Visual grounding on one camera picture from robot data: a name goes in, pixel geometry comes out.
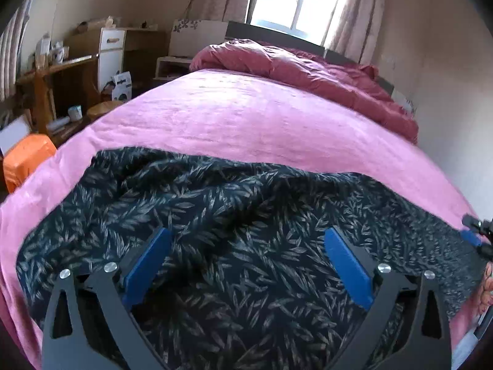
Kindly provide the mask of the person's right hand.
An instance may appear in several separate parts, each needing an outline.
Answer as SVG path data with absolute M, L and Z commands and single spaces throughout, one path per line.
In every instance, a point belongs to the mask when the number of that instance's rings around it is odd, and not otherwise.
M 486 269 L 483 274 L 482 282 L 480 283 L 479 295 L 477 298 L 478 308 L 477 315 L 483 315 L 492 306 L 493 301 L 493 274 L 492 274 L 492 262 L 490 261 L 486 265 Z

